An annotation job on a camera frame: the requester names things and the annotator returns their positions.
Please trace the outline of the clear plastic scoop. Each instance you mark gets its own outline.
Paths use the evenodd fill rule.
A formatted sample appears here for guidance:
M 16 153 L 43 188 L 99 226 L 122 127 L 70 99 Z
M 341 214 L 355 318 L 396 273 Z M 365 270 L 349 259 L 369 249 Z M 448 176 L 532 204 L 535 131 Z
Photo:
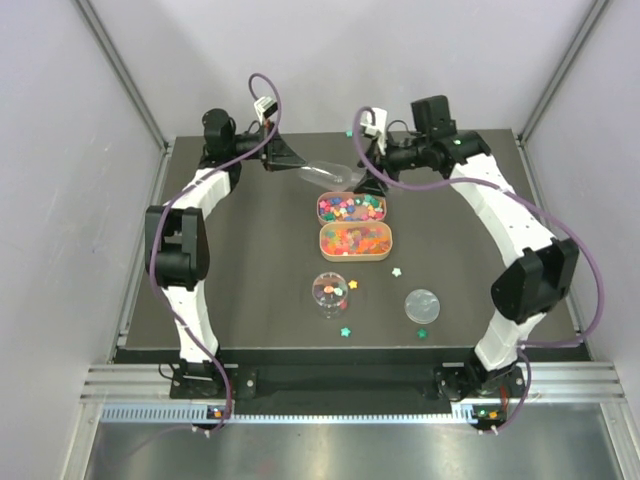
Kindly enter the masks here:
M 343 164 L 313 161 L 298 170 L 301 179 L 327 191 L 347 191 L 355 187 L 363 177 L 361 170 Z

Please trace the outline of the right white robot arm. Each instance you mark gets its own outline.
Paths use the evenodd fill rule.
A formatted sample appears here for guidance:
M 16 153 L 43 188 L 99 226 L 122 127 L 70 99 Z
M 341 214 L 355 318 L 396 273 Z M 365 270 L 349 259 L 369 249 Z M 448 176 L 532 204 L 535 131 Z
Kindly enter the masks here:
M 533 329 L 568 294 L 580 249 L 572 238 L 558 239 L 515 194 L 479 133 L 458 130 L 446 96 L 414 101 L 411 110 L 415 129 L 400 143 L 387 137 L 385 110 L 357 111 L 353 139 L 367 170 L 360 186 L 401 187 L 401 172 L 427 167 L 468 203 L 493 239 L 505 270 L 491 286 L 495 312 L 466 372 L 469 388 L 487 396 L 502 385 Z

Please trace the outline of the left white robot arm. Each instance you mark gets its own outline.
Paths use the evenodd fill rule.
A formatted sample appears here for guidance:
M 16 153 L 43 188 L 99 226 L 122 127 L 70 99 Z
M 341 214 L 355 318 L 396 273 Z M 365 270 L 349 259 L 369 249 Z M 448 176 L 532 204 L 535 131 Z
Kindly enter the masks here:
M 171 200 L 145 212 L 145 270 L 174 316 L 180 361 L 199 365 L 191 381 L 209 397 L 224 390 L 227 374 L 212 363 L 219 342 L 206 304 L 210 250 L 205 220 L 238 184 L 242 161 L 257 160 L 269 172 L 306 165 L 278 132 L 278 103 L 262 97 L 254 107 L 255 132 L 238 133 L 235 120 L 223 109 L 206 112 L 204 145 L 194 176 Z

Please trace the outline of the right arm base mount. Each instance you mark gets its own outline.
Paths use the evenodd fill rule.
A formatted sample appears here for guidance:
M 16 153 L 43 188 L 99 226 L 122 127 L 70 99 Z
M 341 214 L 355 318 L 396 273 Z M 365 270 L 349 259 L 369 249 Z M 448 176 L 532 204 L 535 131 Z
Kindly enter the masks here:
M 515 364 L 489 372 L 481 365 L 439 366 L 434 369 L 434 376 L 439 393 L 452 402 L 497 398 L 502 390 L 515 397 L 524 393 L 524 376 Z

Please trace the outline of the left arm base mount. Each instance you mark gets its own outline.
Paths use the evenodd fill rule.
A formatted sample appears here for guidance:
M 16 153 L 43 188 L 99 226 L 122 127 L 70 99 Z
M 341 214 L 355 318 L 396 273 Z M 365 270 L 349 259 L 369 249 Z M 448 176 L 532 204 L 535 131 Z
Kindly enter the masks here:
M 185 365 L 166 364 L 157 368 L 170 384 L 169 397 L 181 400 L 224 400 L 226 387 L 213 365 L 203 366 L 204 376 L 189 376 Z M 226 367 L 233 400 L 249 400 L 256 394 L 258 370 L 253 367 Z

